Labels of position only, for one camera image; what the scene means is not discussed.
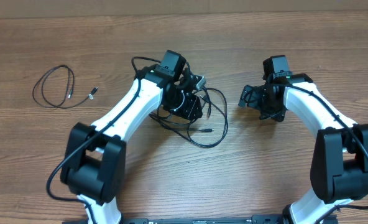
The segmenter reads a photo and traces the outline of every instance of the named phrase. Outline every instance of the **wall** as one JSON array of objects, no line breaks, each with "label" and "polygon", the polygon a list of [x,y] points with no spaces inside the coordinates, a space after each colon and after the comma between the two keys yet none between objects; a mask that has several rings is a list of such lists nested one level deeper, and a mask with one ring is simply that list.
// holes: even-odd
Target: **wall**
[{"label": "wall", "polygon": [[0,18],[365,9],[368,0],[0,0]]}]

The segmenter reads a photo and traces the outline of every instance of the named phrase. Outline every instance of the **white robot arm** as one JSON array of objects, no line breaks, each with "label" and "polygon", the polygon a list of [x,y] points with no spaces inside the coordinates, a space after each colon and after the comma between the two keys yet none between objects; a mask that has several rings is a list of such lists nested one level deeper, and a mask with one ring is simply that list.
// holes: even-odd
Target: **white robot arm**
[{"label": "white robot arm", "polygon": [[[189,68],[183,70],[185,64],[185,58],[168,50],[160,65],[136,71],[131,89],[108,114],[91,126],[78,123],[72,129],[66,157],[102,131],[86,149],[77,152],[64,164],[60,177],[72,193],[87,203],[89,224],[93,220],[98,224],[118,224],[121,221],[115,195],[123,182],[126,143],[153,110],[163,105],[171,114],[188,120],[202,117],[200,100],[192,91],[202,89],[206,81],[192,74]],[[86,150],[102,153],[102,160],[86,156]]]},{"label": "white robot arm", "polygon": [[[340,113],[319,93],[312,79],[289,70],[284,55],[270,57],[263,66],[265,85],[245,86],[239,106],[260,110],[260,119],[276,121],[283,121],[286,110],[290,110],[316,139],[312,188],[283,211],[283,223],[314,224],[337,206],[368,194],[368,159],[353,136],[362,140],[368,154],[368,124],[357,124]],[[343,152],[356,154],[356,158],[343,161]]]}]

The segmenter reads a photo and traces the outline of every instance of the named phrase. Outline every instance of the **wood grain surface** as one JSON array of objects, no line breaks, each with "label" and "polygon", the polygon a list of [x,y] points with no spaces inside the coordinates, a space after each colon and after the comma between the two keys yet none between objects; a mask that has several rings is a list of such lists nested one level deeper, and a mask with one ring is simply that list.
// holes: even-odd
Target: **wood grain surface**
[{"label": "wood grain surface", "polygon": [[368,10],[368,0],[0,0],[0,19]]},{"label": "wood grain surface", "polygon": [[[285,54],[291,70],[307,73],[338,110],[368,123],[368,11],[0,20],[0,223],[85,217],[82,205],[45,192],[70,129],[79,121],[91,124],[126,94],[131,57],[162,59],[167,49],[180,52],[207,86],[226,95],[229,131],[219,146],[201,149],[147,118],[127,147],[118,195],[126,217],[280,213],[310,188],[315,140],[304,124],[291,112],[282,123],[259,121],[257,111],[237,106],[244,85],[263,84],[262,61],[272,55]],[[76,74],[68,104],[98,86],[94,100],[70,110],[34,103],[34,84],[60,64]],[[50,101],[63,98],[66,78],[59,71],[47,81]],[[222,105],[218,95],[211,97]],[[213,128],[194,134],[212,142],[223,118],[214,110],[196,126]],[[58,179],[52,191],[73,196]],[[367,205],[368,197],[356,204]],[[368,211],[338,215],[341,223],[368,223]]]}]

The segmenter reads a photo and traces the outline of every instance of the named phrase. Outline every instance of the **loose cable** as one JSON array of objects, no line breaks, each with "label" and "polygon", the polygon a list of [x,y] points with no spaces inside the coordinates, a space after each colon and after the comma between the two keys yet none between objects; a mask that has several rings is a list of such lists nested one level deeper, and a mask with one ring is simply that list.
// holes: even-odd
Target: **loose cable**
[{"label": "loose cable", "polygon": [[[44,85],[45,82],[47,80],[47,78],[56,70],[58,70],[59,68],[66,68],[68,70],[68,81],[67,81],[67,89],[65,90],[65,95],[64,95],[64,99],[62,100],[61,103],[59,104],[53,104],[51,103],[48,99],[46,99],[46,96],[44,94]],[[72,75],[72,84],[71,84],[71,89],[70,89],[70,78]],[[43,105],[41,104],[39,101],[36,100],[35,97],[35,89],[36,87],[38,87],[40,85],[40,82],[42,82],[42,86],[41,86],[41,94],[42,94],[42,98],[43,100],[49,105]],[[68,65],[59,65],[56,66],[54,68],[51,68],[49,71],[47,71],[46,73],[44,73],[44,75],[42,75],[42,77],[40,77],[40,79],[36,82],[36,84],[34,85],[34,88],[32,89],[32,98],[34,99],[34,101],[41,107],[44,108],[60,108],[60,109],[70,109],[70,108],[74,108],[76,106],[81,105],[82,103],[84,103],[86,100],[88,100],[89,98],[93,99],[93,95],[97,92],[98,88],[94,87],[93,90],[90,92],[90,94],[88,96],[85,97],[85,99],[81,100],[79,103],[72,105],[72,106],[62,106],[65,103],[65,100],[68,98],[70,99],[72,94],[73,94],[73,87],[75,86],[75,75],[72,71],[72,69],[70,67],[68,67]]]}]

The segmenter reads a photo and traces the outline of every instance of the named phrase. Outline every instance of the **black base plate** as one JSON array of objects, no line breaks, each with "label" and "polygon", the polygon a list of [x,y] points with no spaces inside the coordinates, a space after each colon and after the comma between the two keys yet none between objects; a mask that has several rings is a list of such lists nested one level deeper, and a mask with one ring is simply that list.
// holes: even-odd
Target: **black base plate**
[{"label": "black base plate", "polygon": [[133,218],[124,220],[123,224],[286,224],[282,215],[254,215],[248,218],[174,218],[147,220]]}]

